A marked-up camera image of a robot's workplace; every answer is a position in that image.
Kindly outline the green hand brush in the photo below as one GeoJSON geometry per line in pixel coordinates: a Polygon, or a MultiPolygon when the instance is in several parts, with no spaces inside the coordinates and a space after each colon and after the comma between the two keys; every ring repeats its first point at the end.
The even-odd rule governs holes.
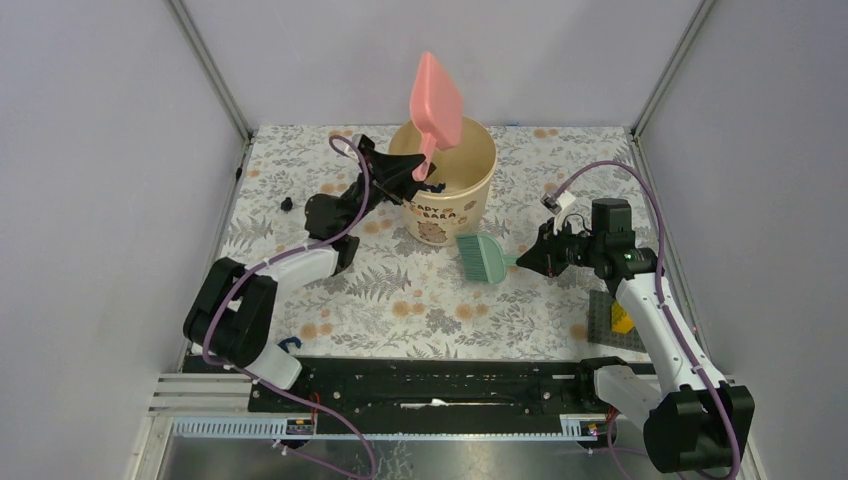
{"type": "Polygon", "coordinates": [[[518,256],[504,252],[499,241],[488,233],[456,236],[465,278],[471,282],[499,284],[506,279],[510,267],[517,266],[518,256]]]}

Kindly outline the pink plastic dustpan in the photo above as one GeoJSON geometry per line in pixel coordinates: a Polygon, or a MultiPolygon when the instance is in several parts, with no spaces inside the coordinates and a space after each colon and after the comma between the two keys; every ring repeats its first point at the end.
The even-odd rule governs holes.
{"type": "Polygon", "coordinates": [[[409,100],[410,119],[419,132],[418,152],[425,159],[412,178],[423,182],[436,151],[461,142],[463,97],[449,73],[431,52],[423,52],[409,100]]]}

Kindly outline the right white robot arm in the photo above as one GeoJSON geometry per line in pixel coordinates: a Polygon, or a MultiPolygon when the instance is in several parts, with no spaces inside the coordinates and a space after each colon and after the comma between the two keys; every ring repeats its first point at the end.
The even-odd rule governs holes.
{"type": "Polygon", "coordinates": [[[587,362],[573,386],[575,402],[597,412],[609,405],[640,426],[647,454],[663,473],[728,468],[738,473],[754,400],[731,385],[680,319],[658,257],[635,244],[623,199],[592,203],[591,227],[573,232],[565,206],[544,200],[553,218],[517,264],[554,278],[568,267],[590,268],[632,319],[658,377],[653,388],[621,360],[587,362]]]}

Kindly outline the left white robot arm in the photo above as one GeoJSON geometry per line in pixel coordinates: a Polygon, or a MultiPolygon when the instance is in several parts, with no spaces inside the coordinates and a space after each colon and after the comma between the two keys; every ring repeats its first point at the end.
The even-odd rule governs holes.
{"type": "Polygon", "coordinates": [[[329,143],[338,154],[351,149],[360,172],[342,194],[318,193],[305,202],[307,240],[253,267],[216,260],[183,324],[205,360],[266,383],[288,411],[307,404],[311,387],[299,377],[301,363],[270,338],[277,296],[344,272],[359,247],[352,229],[383,202],[412,200],[435,170],[422,153],[380,153],[364,135],[334,135],[329,143]]]}

